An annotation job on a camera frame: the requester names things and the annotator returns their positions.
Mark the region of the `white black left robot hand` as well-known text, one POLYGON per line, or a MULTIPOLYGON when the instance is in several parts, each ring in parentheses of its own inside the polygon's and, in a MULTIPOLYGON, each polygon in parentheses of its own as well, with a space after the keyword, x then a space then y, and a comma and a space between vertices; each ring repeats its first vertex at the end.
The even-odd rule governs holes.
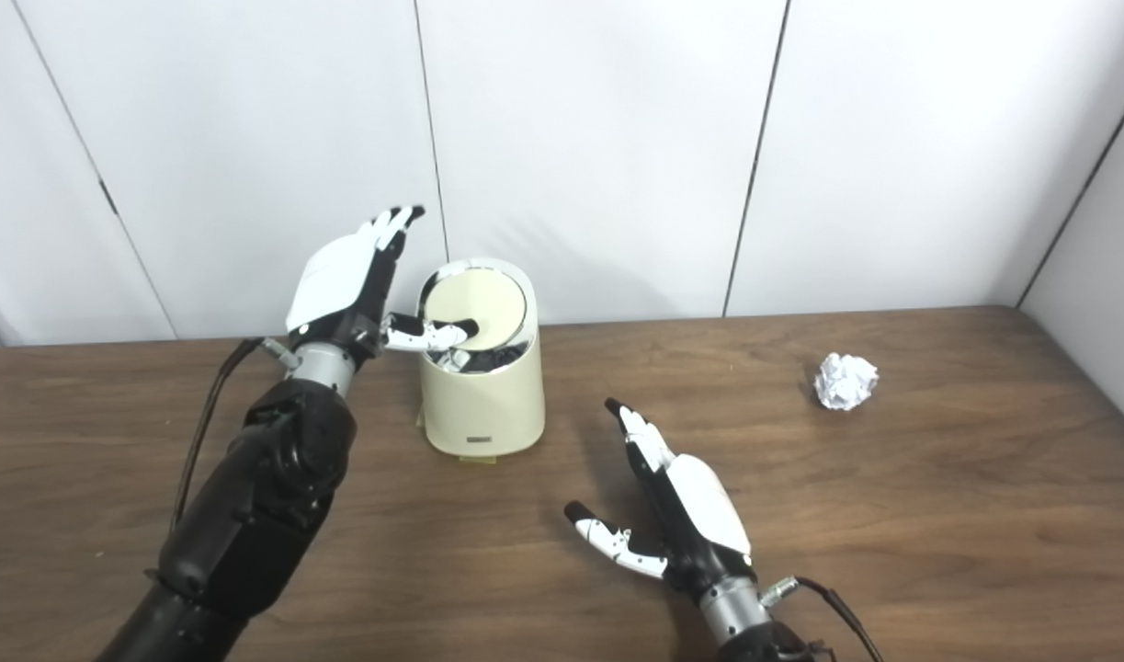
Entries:
POLYGON ((470 318, 437 320, 388 311, 407 232, 424 214, 420 205, 390 207, 359 232, 314 253, 285 314, 291 350, 330 345, 361 366, 386 350, 443 351, 478 335, 479 324, 470 318))

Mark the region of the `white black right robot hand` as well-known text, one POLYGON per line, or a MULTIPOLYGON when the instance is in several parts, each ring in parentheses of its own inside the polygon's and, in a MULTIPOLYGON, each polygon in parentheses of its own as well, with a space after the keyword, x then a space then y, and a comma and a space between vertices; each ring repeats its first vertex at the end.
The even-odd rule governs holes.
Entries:
POLYGON ((663 581, 694 602, 729 581, 756 582, 754 552, 720 478, 700 457, 676 453, 663 433, 628 403, 608 398, 626 462, 658 523, 658 536, 601 519, 579 500, 564 514, 587 544, 613 563, 663 581))

